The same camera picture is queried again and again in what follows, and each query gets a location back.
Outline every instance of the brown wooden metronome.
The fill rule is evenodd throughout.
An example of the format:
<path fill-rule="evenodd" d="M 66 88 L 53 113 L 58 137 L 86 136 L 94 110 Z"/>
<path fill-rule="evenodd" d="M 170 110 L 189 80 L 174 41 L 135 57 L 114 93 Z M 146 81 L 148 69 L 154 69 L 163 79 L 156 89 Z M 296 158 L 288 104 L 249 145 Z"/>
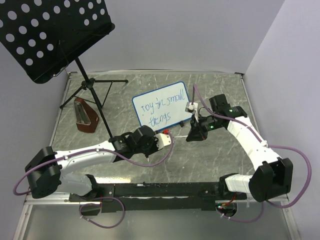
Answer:
<path fill-rule="evenodd" d="M 78 130 L 84 133 L 94 133 L 99 122 L 98 114 L 82 98 L 75 98 L 73 104 Z"/>

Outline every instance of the scratched metal table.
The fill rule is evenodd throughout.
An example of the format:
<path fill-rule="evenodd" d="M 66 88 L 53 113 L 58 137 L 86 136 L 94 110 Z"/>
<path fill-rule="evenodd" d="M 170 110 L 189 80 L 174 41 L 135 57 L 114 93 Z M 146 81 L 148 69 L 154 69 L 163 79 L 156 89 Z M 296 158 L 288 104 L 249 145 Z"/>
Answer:
<path fill-rule="evenodd" d="M 209 105 L 209 98 L 225 94 L 232 106 L 242 106 L 253 124 L 253 114 L 248 102 L 243 80 L 238 74 L 225 73 L 192 73 L 164 71 L 126 71 L 111 74 L 91 74 L 97 80 L 123 80 L 129 83 L 114 83 L 103 108 L 106 120 L 114 136 L 132 132 L 140 127 L 133 108 L 132 98 L 136 95 L 183 81 L 189 97 L 192 97 L 192 86 L 197 84 L 202 97 Z M 83 78 L 72 73 L 66 97 L 69 97 L 81 84 Z M 96 83 L 94 88 L 103 101 L 108 90 L 108 83 Z M 82 98 L 92 100 L 90 91 L 80 92 Z M 88 103 L 98 113 L 95 104 Z M 173 136 L 187 135 L 190 130 L 189 121 L 184 127 L 179 125 L 170 128 Z M 95 133 L 84 133 L 76 127 L 73 102 L 68 103 L 59 117 L 53 139 L 53 149 L 72 150 L 96 145 L 109 139 L 107 130 L 100 120 Z M 149 163 L 156 163 L 164 157 L 169 149 L 154 153 Z M 142 155 L 134 155 L 132 159 L 147 164 Z M 76 174 L 92 174 L 98 183 L 177 183 L 177 182 L 215 182 L 219 177 L 229 173 L 253 174 L 254 169 L 240 144 L 224 128 L 211 131 L 208 139 L 200 142 L 186 142 L 185 138 L 177 138 L 170 156 L 164 163 L 155 167 L 140 167 L 127 161 L 105 163 L 83 168 Z"/>

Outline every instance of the white wall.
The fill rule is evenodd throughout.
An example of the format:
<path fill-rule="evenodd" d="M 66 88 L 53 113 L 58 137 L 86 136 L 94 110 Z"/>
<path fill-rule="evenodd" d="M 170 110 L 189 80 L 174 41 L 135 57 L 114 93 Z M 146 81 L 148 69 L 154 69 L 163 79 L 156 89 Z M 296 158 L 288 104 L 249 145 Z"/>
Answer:
<path fill-rule="evenodd" d="M 80 59 L 89 72 L 245 73 L 283 1 L 106 0 L 115 30 Z"/>
<path fill-rule="evenodd" d="M 35 84 L 1 43 L 0 56 L 0 233 L 10 240 L 25 200 L 12 189 L 29 161 L 49 145 L 67 74 Z M 25 180 L 19 190 L 27 188 Z"/>
<path fill-rule="evenodd" d="M 304 240 L 320 239 L 319 9 L 318 0 L 286 0 L 245 74 L 262 136 L 300 149 L 311 161 L 311 184 L 293 207 Z M 294 162 L 293 199 L 306 180 L 306 164 L 297 154 L 281 153 Z"/>

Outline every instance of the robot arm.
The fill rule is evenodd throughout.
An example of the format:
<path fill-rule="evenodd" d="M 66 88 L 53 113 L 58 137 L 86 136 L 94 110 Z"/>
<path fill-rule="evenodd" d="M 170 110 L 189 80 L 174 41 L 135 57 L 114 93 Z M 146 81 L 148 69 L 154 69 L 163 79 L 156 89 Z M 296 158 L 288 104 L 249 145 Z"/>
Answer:
<path fill-rule="evenodd" d="M 170 144 L 171 139 L 168 135 L 156 134 L 150 127 L 142 126 L 135 132 L 127 132 L 109 141 L 81 149 L 54 152 L 51 147 L 45 147 L 25 167 L 25 171 L 53 159 L 61 160 L 43 166 L 27 176 L 32 197 L 39 199 L 54 192 L 95 196 L 98 185 L 94 176 L 76 175 L 73 172 L 97 164 L 122 160 L 114 153 L 99 149 L 113 151 L 126 158 L 140 153 L 148 157 Z"/>
<path fill-rule="evenodd" d="M 192 113 L 191 130 L 187 142 L 203 141 L 208 132 L 225 128 L 241 144 L 249 156 L 255 173 L 241 175 L 231 173 L 220 177 L 218 191 L 221 196 L 231 192 L 251 194 L 258 202 L 290 192 L 293 164 L 288 159 L 282 159 L 254 129 L 246 112 L 240 107 L 231 107 L 224 94 L 209 99 L 212 110 L 220 115 L 235 119 L 222 119 L 219 116 L 201 116 L 198 104 L 188 103 L 186 111 Z M 144 154 L 146 157 L 172 144 L 168 135 L 155 133 L 150 127 L 142 126 L 135 132 L 126 132 L 115 136 L 109 141 L 71 151 L 54 152 L 51 147 L 43 148 L 26 166 L 25 171 L 45 162 L 55 160 L 31 172 L 27 178 L 32 197 L 46 197 L 54 192 L 73 193 L 79 196 L 94 198 L 99 192 L 99 186 L 94 176 L 79 176 L 74 171 L 101 163 L 114 163 L 122 160 L 116 154 L 131 158 L 134 154 Z"/>
<path fill-rule="evenodd" d="M 220 189 L 226 192 L 251 194 L 258 202 L 289 193 L 293 173 L 292 162 L 288 158 L 282 159 L 269 148 L 267 142 L 253 127 L 245 111 L 240 106 L 231 107 L 224 94 L 214 96 L 209 101 L 215 113 L 236 119 L 247 126 L 212 115 L 203 117 L 199 113 L 197 103 L 188 103 L 186 111 L 192 113 L 192 118 L 187 142 L 203 141 L 207 139 L 209 131 L 224 127 L 243 147 L 255 170 L 253 175 L 232 173 L 222 176 Z M 249 128 L 255 132 L 261 142 Z"/>

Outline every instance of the wire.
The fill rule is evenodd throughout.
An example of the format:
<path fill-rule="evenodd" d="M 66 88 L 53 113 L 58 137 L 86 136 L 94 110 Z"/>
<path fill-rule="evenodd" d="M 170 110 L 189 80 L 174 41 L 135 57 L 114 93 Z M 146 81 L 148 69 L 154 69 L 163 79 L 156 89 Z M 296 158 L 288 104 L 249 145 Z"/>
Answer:
<path fill-rule="evenodd" d="M 66 56 L 66 54 L 65 54 L 64 49 L 63 49 L 62 46 L 61 46 L 61 41 L 60 41 L 60 40 L 58 41 L 58 45 L 59 45 L 59 47 L 60 47 L 60 49 L 61 49 L 61 52 L 63 53 L 63 56 L 64 56 L 64 58 L 65 58 L 65 60 L 66 60 L 66 66 L 68 66 L 68 65 L 69 65 L 69 61 L 68 61 L 68 59 L 67 59 L 67 56 Z"/>
<path fill-rule="evenodd" d="M 204 107 L 211 115 L 213 115 L 213 116 L 216 117 L 216 118 L 225 119 L 225 120 L 229 120 L 229 121 L 234 121 L 234 122 L 236 122 L 236 123 L 238 123 L 238 124 L 241 124 L 241 125 L 245 126 L 246 128 L 248 128 L 248 129 L 252 132 L 252 134 L 255 136 L 255 138 L 256 138 L 260 143 L 262 142 L 262 140 L 261 140 L 260 137 L 256 134 L 256 132 L 255 132 L 250 126 L 248 126 L 247 124 L 245 124 L 244 122 L 239 121 L 239 120 L 237 120 L 237 119 L 235 119 L 235 118 L 232 118 L 232 117 L 221 116 L 221 115 L 216 114 L 216 113 L 214 113 L 213 111 L 211 111 L 211 110 L 208 108 L 208 106 L 206 105 L 204 99 L 201 97 L 201 94 L 200 94 L 200 92 L 199 92 L 199 90 L 198 90 L 198 88 L 197 88 L 197 85 L 195 85 L 195 84 L 193 85 L 192 104 L 193 104 L 193 102 L 194 102 L 194 100 L 195 100 L 195 93 L 198 95 L 199 100 L 200 100 L 200 102 L 202 103 L 203 107 Z M 300 155 L 303 157 L 303 159 L 304 159 L 304 161 L 305 161 L 305 163 L 306 163 L 306 167 L 307 167 L 307 177 L 306 177 L 306 181 L 305 181 L 305 183 L 304 183 L 304 186 L 303 186 L 302 190 L 299 192 L 299 194 L 296 196 L 296 198 L 295 198 L 291 203 L 289 203 L 289 204 L 287 204 L 287 205 L 278 205 L 278 204 L 272 203 L 272 202 L 270 202 L 270 201 L 267 200 L 267 202 L 268 202 L 269 204 L 271 204 L 271 205 L 274 206 L 274 207 L 280 208 L 280 209 L 285 209 L 285 208 L 292 207 L 292 206 L 293 206 L 294 204 L 296 204 L 296 203 L 298 202 L 298 200 L 303 196 L 303 194 L 305 193 L 305 191 L 307 190 L 307 188 L 308 188 L 308 186 L 309 186 L 309 184 L 310 184 L 311 176 L 312 176 L 311 163 L 310 163 L 308 157 L 307 157 L 302 151 L 300 151 L 300 150 L 298 150 L 298 149 L 296 149 L 296 148 L 294 148 L 294 147 L 279 146 L 279 145 L 272 145 L 272 144 L 269 144 L 268 147 L 269 147 L 269 148 L 274 148 L 274 149 L 285 149 L 285 150 L 294 151 L 294 152 L 300 154 Z"/>
<path fill-rule="evenodd" d="M 115 198 L 113 196 L 103 196 L 103 197 L 97 197 L 97 198 L 93 198 L 92 200 L 102 200 L 102 199 L 113 199 L 113 200 L 116 200 L 120 203 L 121 207 L 122 207 L 122 216 L 120 218 L 120 220 L 112 225 L 112 226 L 103 226 L 103 225 L 100 225 L 99 223 L 96 223 L 95 221 L 92 221 L 91 219 L 85 217 L 82 215 L 81 213 L 81 210 L 85 207 L 85 206 L 97 206 L 97 207 L 100 207 L 101 206 L 101 203 L 100 204 L 95 204 L 95 203 L 87 203 L 87 204 L 84 204 L 82 205 L 80 208 L 79 208 L 79 214 L 80 214 L 80 218 L 81 219 L 84 219 L 86 221 L 88 221 L 89 223 L 92 223 L 100 228 L 103 228 L 103 229 L 112 229 L 112 228 L 115 228 L 116 226 L 118 226 L 125 218 L 125 206 L 124 204 L 122 203 L 122 201 L 120 201 L 118 198 Z"/>
<path fill-rule="evenodd" d="M 55 162 L 58 162 L 60 160 L 63 160 L 65 159 L 65 157 L 68 157 L 68 158 L 72 158 L 74 156 L 77 156 L 77 155 L 80 155 L 80 154 L 86 154 L 86 153 L 91 153 L 91 152 L 107 152 L 107 153 L 111 153 L 111 154 L 114 154 L 114 155 L 117 155 L 118 157 L 122 158 L 123 160 L 126 160 L 128 161 L 129 163 L 131 164 L 134 164 L 134 165 L 137 165 L 137 166 L 140 166 L 140 167 L 154 167 L 154 166 L 157 166 L 159 164 L 161 164 L 169 155 L 170 153 L 172 152 L 173 150 L 173 147 L 174 147 L 174 138 L 172 137 L 171 133 L 168 131 L 168 135 L 171 139 L 171 144 L 170 144 L 170 149 L 169 151 L 166 153 L 166 155 L 158 162 L 154 163 L 154 164 L 142 164 L 142 163 L 138 163 L 138 162 L 135 162 L 135 161 L 132 161 L 131 159 L 129 158 L 126 158 L 125 156 L 121 155 L 120 153 L 116 152 L 116 151 L 112 151 L 112 150 L 109 150 L 109 149 L 104 149 L 104 148 L 94 148 L 94 149 L 87 149 L 87 150 L 82 150 L 82 151 L 78 151 L 78 152 L 75 152 L 75 153 L 71 153 L 69 155 L 66 155 L 66 156 L 61 156 L 61 157 L 58 157 L 58 158 L 55 158 L 55 159 L 52 159 L 52 160 L 49 160 L 49 161 L 46 161 L 44 163 L 41 163 L 33 168 L 31 168 L 30 170 L 28 170 L 23 176 L 22 178 L 20 178 L 18 180 L 18 182 L 14 185 L 13 187 L 13 194 L 16 195 L 16 196 L 21 196 L 21 195 L 25 195 L 25 194 L 28 194 L 31 192 L 31 190 L 28 190 L 28 191 L 24 191 L 24 192 L 17 192 L 17 188 L 19 186 L 19 184 L 23 181 L 23 179 L 25 179 L 26 176 L 28 176 L 30 173 L 34 172 L 35 170 L 38 170 L 40 168 L 42 168 L 43 166 L 46 166 L 46 165 L 49 165 L 49 164 L 53 164 Z"/>
<path fill-rule="evenodd" d="M 78 31 L 78 32 L 89 32 L 89 31 L 93 31 L 92 29 L 88 29 L 88 30 L 84 30 L 84 29 L 73 29 L 73 31 Z M 94 33 L 88 33 L 89 35 L 93 35 L 93 36 L 107 36 L 110 33 L 106 33 L 106 34 L 94 34 Z"/>
<path fill-rule="evenodd" d="M 231 198 L 231 201 L 223 203 L 222 206 L 228 206 L 230 203 L 236 200 L 236 196 L 237 196 L 237 193 L 234 194 L 234 196 Z"/>
<path fill-rule="evenodd" d="M 259 215 L 256 218 L 251 219 L 251 220 L 241 220 L 241 219 L 231 218 L 231 217 L 225 216 L 219 210 L 217 210 L 217 212 L 220 214 L 220 217 L 222 217 L 224 219 L 228 219 L 228 220 L 238 222 L 238 223 L 243 223 L 243 224 L 251 224 L 251 223 L 254 223 L 254 222 L 258 221 L 259 219 L 261 219 L 262 215 L 265 212 L 265 203 L 264 202 L 261 203 L 261 212 L 259 213 Z"/>
<path fill-rule="evenodd" d="M 199 114 L 200 114 L 200 110 L 201 110 L 201 109 L 204 109 L 204 108 L 205 108 L 204 106 L 202 106 L 202 107 L 199 108 Z"/>

